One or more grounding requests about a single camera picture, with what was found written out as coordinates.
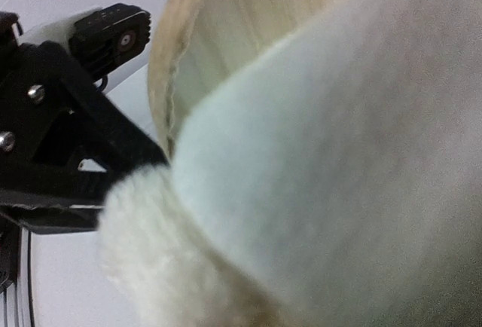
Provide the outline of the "large bear print cushion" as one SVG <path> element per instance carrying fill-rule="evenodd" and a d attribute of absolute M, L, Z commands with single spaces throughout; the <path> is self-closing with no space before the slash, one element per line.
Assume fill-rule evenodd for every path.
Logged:
<path fill-rule="evenodd" d="M 342 0 L 99 220 L 147 326 L 479 326 L 481 0 Z"/>

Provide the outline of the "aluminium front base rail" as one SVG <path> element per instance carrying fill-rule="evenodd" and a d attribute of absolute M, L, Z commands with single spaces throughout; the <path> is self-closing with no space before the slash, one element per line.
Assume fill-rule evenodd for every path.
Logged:
<path fill-rule="evenodd" d="M 1 220 L 1 327 L 34 327 L 31 234 Z"/>

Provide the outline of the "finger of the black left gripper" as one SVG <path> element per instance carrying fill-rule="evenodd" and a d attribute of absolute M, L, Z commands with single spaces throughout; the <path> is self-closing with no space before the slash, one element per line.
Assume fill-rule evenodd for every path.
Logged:
<path fill-rule="evenodd" d="M 2 218 L 38 234 L 92 231 L 115 182 L 166 162 L 61 46 L 1 46 Z"/>

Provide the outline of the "wooden pet bed frame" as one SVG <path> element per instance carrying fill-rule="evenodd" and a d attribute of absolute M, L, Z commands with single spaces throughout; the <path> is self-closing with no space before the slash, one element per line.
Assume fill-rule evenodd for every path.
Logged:
<path fill-rule="evenodd" d="M 152 38 L 148 96 L 172 154 L 189 111 L 223 80 L 333 0 L 168 0 Z"/>

